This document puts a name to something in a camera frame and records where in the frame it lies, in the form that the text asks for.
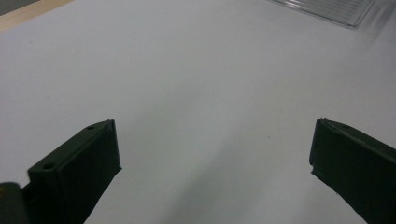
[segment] table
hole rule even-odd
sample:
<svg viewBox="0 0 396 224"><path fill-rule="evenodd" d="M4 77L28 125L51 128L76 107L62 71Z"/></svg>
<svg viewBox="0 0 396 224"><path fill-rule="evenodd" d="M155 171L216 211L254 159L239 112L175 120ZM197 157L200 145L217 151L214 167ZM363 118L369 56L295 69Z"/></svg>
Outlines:
<svg viewBox="0 0 396 224"><path fill-rule="evenodd" d="M268 1L73 1L0 34L0 181L114 119L87 224L364 223L310 174L315 122L396 147L396 16L348 30Z"/></svg>

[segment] white table surface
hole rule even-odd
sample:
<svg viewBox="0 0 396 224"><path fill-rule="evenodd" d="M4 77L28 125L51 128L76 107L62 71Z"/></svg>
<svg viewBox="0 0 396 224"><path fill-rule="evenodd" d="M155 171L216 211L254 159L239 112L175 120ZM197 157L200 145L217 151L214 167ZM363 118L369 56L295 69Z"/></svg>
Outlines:
<svg viewBox="0 0 396 224"><path fill-rule="evenodd" d="M264 0L76 0L0 34L0 182L114 119L87 224L364 223L308 156L320 117L396 147L395 14L370 35Z"/></svg>

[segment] screw hole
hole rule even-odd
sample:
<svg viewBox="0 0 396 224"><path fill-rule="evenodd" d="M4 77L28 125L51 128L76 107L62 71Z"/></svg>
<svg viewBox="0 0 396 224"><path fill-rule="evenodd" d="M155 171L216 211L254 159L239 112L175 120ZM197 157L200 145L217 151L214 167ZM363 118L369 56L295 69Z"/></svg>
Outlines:
<svg viewBox="0 0 396 224"><path fill-rule="evenodd" d="M43 166L44 170L50 170L55 166L55 163L47 163Z"/></svg>

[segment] transparent plastic tray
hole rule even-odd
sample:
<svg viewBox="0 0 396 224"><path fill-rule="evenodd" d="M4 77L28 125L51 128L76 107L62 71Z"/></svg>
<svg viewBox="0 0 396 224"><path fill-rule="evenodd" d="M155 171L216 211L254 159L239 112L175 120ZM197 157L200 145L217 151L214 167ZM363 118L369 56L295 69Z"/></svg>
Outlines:
<svg viewBox="0 0 396 224"><path fill-rule="evenodd" d="M271 0L348 28L357 28L375 0Z"/></svg>

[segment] wooden edge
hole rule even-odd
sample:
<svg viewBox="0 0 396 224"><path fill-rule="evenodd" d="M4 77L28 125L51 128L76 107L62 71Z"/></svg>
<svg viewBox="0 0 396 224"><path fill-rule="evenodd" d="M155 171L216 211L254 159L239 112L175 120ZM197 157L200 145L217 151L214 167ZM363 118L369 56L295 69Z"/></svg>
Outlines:
<svg viewBox="0 0 396 224"><path fill-rule="evenodd" d="M8 12L0 16L0 32L46 13L56 7L63 6L71 1L73 0L40 0L26 7Z"/></svg>

